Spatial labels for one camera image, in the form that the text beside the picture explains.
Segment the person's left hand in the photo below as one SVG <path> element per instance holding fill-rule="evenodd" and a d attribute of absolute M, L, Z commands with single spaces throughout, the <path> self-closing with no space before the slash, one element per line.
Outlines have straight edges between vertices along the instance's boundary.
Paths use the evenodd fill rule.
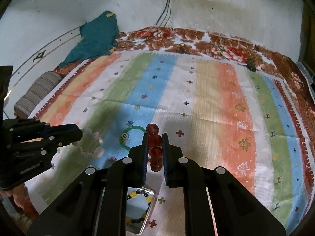
<path fill-rule="evenodd" d="M 38 218 L 39 214 L 30 200 L 27 186 L 24 183 L 9 191 L 1 190 L 1 195 L 13 197 L 14 203 L 30 219 L 35 220 Z"/>

